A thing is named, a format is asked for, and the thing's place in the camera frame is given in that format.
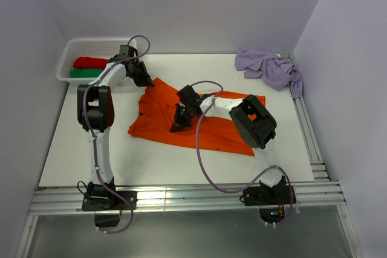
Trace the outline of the orange t shirt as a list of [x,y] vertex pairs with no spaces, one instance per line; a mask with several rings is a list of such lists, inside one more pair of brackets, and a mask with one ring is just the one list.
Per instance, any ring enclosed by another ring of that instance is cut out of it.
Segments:
[[[192,127],[179,132],[171,132],[178,90],[162,79],[155,79],[155,86],[146,88],[138,101],[138,117],[130,125],[128,134],[133,137],[173,146],[196,148],[195,129],[198,118]],[[200,149],[237,153],[253,156],[253,149],[243,142],[232,121],[206,115],[200,126]]]

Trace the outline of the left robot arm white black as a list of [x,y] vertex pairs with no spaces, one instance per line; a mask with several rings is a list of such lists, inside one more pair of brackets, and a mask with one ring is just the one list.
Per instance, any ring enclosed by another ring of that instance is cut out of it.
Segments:
[[138,87],[155,85],[144,62],[133,57],[108,60],[95,80],[77,88],[77,120],[86,132],[91,155],[85,199],[104,209],[111,209],[118,200],[123,200],[115,189],[109,160],[109,134],[115,118],[112,90],[126,77],[133,79]]

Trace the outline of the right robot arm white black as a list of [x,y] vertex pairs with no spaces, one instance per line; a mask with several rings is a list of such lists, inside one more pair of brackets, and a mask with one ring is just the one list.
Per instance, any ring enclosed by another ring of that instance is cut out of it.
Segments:
[[[276,156],[274,139],[277,122],[262,102],[254,95],[230,99],[210,94],[200,96],[196,92],[179,92],[177,96],[180,102],[177,104],[171,132],[190,128],[192,119],[198,118],[195,128],[196,152],[200,169],[209,184],[223,193],[238,193],[247,191],[258,181],[263,200],[270,204],[277,202],[290,182],[287,174],[278,165]],[[255,158],[264,166],[264,170],[245,187],[238,190],[222,189],[207,174],[200,152],[200,127],[205,117],[232,121],[242,141],[253,149]]]

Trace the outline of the red rolled t shirt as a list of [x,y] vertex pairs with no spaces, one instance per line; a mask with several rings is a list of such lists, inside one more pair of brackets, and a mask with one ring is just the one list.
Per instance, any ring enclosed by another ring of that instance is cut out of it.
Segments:
[[105,69],[108,59],[95,57],[78,57],[73,63],[77,69]]

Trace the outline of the white plastic basket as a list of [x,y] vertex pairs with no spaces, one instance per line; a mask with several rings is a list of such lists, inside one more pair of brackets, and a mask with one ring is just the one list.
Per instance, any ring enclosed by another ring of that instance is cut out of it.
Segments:
[[79,57],[110,59],[119,53],[121,45],[126,45],[128,39],[121,37],[75,38],[69,40],[60,57],[56,78],[71,86],[86,85],[94,78],[71,78],[73,64]]

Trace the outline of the green rolled t shirt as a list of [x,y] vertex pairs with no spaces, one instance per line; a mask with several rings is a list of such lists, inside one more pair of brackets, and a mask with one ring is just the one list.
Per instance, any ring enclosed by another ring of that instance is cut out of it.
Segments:
[[79,69],[74,68],[70,72],[70,77],[73,79],[93,78],[95,79],[103,72],[102,69]]

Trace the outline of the lilac t shirt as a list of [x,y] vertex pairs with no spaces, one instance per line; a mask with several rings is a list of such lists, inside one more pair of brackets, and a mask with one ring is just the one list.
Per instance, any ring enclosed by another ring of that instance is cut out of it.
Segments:
[[246,79],[261,79],[277,91],[289,88],[293,99],[303,94],[303,81],[298,67],[275,53],[251,48],[239,49],[235,56],[235,68],[243,71]]

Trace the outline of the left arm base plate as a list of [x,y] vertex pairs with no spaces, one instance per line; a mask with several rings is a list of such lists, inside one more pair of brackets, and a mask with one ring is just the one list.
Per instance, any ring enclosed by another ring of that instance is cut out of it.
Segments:
[[118,194],[124,198],[127,202],[125,203],[116,195],[111,196],[92,196],[90,198],[84,197],[82,202],[82,211],[122,211],[122,210],[135,210],[137,203],[137,192],[136,191],[119,191]]

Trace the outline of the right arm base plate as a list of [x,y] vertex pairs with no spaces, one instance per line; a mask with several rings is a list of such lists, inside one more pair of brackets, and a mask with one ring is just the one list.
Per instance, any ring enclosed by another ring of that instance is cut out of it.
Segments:
[[265,187],[249,187],[243,191],[239,200],[245,206],[260,206],[260,205],[290,205],[291,200],[296,203],[296,195],[291,196],[289,187],[282,189],[279,193],[274,193],[270,188]]

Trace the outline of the aluminium rail frame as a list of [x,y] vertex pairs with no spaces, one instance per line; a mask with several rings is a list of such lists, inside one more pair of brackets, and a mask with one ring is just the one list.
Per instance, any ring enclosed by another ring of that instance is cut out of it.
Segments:
[[[362,257],[363,252],[350,219],[346,200],[338,181],[332,181],[326,170],[316,137],[302,98],[292,99],[288,91],[275,91],[260,80],[246,80],[234,67],[232,54],[150,54],[145,57],[151,73],[168,84],[178,87],[190,80],[220,81],[234,91],[252,91],[265,95],[283,133],[294,130],[294,143],[308,155],[308,160],[296,158],[294,169],[302,177],[294,183],[301,207],[334,206],[339,225],[350,249],[351,257]],[[178,212],[236,210],[242,207],[231,195],[221,193],[206,183],[191,182],[177,185],[157,183],[136,184],[139,192],[138,210],[141,212]],[[43,216],[81,214],[80,195],[74,187],[49,185],[36,190],[31,201],[24,231],[16,255],[27,257],[37,221]]]

